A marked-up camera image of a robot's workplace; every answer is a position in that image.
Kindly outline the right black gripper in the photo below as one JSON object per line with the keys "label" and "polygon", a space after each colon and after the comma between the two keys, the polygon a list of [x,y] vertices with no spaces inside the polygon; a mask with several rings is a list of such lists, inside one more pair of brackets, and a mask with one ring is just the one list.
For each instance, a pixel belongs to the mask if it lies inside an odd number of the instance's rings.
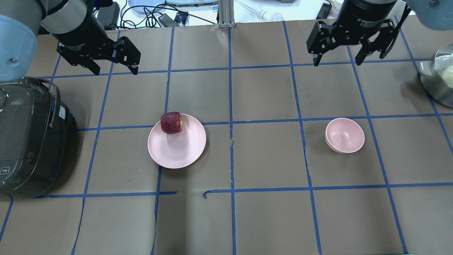
{"label": "right black gripper", "polygon": [[325,53],[335,49],[335,42],[361,44],[355,57],[356,65],[361,65],[374,52],[379,52],[379,58],[384,59],[397,39],[394,22],[387,19],[394,5],[394,0],[345,0],[334,23],[317,21],[307,39],[307,51],[312,54],[314,66],[319,66]]}

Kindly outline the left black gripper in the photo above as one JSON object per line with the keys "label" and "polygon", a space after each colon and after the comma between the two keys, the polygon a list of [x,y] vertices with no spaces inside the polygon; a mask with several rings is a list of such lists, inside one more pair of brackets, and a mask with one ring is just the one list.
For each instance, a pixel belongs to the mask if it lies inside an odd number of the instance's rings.
{"label": "left black gripper", "polygon": [[100,66],[95,60],[109,60],[138,74],[141,52],[126,36],[115,42],[110,39],[89,10],[49,10],[46,30],[58,40],[57,52],[70,65],[80,65],[99,75]]}

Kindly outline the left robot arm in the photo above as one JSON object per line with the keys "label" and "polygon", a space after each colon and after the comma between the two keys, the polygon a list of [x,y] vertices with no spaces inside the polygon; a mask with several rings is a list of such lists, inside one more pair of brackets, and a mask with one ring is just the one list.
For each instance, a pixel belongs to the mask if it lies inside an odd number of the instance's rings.
{"label": "left robot arm", "polygon": [[125,65],[138,74],[141,53],[126,36],[114,41],[83,0],[2,0],[0,80],[20,79],[35,57],[39,29],[58,40],[57,52],[71,66],[100,74],[97,60]]}

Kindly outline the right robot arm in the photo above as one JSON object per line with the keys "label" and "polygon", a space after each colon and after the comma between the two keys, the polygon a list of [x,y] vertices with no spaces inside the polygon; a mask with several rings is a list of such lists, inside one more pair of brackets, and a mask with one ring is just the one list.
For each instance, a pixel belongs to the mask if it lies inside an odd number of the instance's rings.
{"label": "right robot arm", "polygon": [[451,0],[406,0],[398,24],[388,18],[395,4],[395,0],[345,0],[332,25],[317,21],[306,42],[314,66],[319,65],[325,53],[339,46],[361,45],[355,57],[357,65],[375,52],[384,59],[411,11],[429,29],[452,30]]}

